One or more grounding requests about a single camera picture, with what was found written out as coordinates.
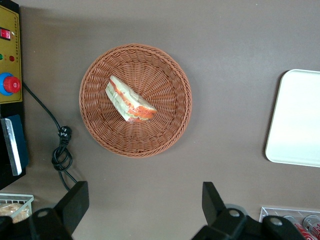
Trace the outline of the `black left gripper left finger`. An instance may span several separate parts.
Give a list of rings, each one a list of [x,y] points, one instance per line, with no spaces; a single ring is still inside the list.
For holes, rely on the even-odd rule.
[[[77,182],[53,207],[28,218],[32,240],[71,240],[90,205],[87,181]]]

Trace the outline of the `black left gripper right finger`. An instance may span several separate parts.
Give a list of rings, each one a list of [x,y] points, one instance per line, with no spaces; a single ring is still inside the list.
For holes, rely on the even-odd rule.
[[[202,184],[202,210],[207,222],[194,240],[264,240],[262,224],[242,210],[226,207],[212,182]]]

